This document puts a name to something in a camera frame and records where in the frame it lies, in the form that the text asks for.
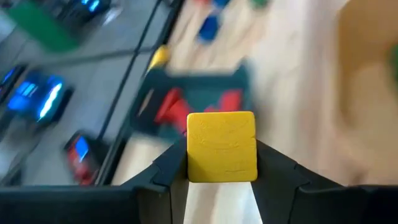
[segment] gray floor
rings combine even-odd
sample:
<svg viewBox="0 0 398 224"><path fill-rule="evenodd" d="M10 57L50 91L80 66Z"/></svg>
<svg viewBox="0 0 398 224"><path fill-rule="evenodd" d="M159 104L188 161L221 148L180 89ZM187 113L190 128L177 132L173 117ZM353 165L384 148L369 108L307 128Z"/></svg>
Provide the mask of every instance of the gray floor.
<svg viewBox="0 0 398 224"><path fill-rule="evenodd" d="M67 54L56 55L44 51L35 40L20 30L15 30L0 45L2 68L9 68L19 62L37 64L64 77L75 87L61 121L47 131L26 160L23 184L73 183L62 146L79 129L99 133L134 56L132 49L137 47L156 2L157 0L125 1L123 13L115 21L100 27L79 49ZM160 3L142 48L155 45L169 14L170 8L163 2ZM152 52L136 55L126 86L105 132L105 139L112 140L116 137L151 55Z"/></svg>

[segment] wooden floor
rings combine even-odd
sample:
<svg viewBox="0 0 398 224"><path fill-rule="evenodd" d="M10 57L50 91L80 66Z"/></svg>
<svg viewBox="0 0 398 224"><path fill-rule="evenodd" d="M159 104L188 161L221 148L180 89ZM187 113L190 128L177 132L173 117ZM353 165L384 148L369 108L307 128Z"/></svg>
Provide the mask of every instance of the wooden floor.
<svg viewBox="0 0 398 224"><path fill-rule="evenodd" d="M217 39L202 45L196 41L197 31L212 8L187 0L169 43L169 69L233 71L245 58L252 75L259 140L341 184L374 182L352 161L355 155L340 153L350 145L335 124L336 27L345 3L277 0L253 11L249 1L232 0L222 12ZM114 184L131 178L166 148L158 140L134 138ZM147 161L137 162L136 157ZM249 183L190 184L185 223L261 223L261 219Z"/></svg>

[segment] yellow block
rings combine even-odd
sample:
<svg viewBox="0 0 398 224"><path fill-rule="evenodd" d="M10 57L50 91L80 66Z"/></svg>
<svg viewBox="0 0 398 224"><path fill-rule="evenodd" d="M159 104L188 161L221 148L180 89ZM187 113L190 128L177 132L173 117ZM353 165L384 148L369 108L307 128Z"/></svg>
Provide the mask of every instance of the yellow block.
<svg viewBox="0 0 398 224"><path fill-rule="evenodd" d="M191 182L257 179L256 129L252 112L192 113L187 118Z"/></svg>
<svg viewBox="0 0 398 224"><path fill-rule="evenodd" d="M170 57L170 52L169 49L167 48L166 45L160 46L154 56L152 57L152 60L150 61L150 64L148 66L148 71L155 67L155 66L163 66L169 61Z"/></svg>

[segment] wooden block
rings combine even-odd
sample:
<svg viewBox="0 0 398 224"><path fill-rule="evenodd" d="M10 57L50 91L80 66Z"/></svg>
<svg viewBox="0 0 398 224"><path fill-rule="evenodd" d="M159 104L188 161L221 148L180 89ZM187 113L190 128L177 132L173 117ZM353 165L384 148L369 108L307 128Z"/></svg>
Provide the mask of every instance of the wooden block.
<svg viewBox="0 0 398 224"><path fill-rule="evenodd" d="M252 112L192 113L187 118L188 178L191 182L257 179Z"/></svg>

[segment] red toy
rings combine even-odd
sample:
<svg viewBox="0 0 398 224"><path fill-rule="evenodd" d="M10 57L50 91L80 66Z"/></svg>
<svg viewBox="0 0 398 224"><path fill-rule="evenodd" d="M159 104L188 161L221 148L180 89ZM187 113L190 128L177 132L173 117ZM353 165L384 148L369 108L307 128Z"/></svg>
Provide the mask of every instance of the red toy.
<svg viewBox="0 0 398 224"><path fill-rule="evenodd" d="M220 109L209 106L205 112L228 112L239 111L241 109L242 90L228 90L224 92L218 102Z"/></svg>
<svg viewBox="0 0 398 224"><path fill-rule="evenodd" d="M160 109L158 110L155 122L173 123L174 126L183 134L187 132L187 116L191 112L188 103L181 98L181 89L171 89Z"/></svg>

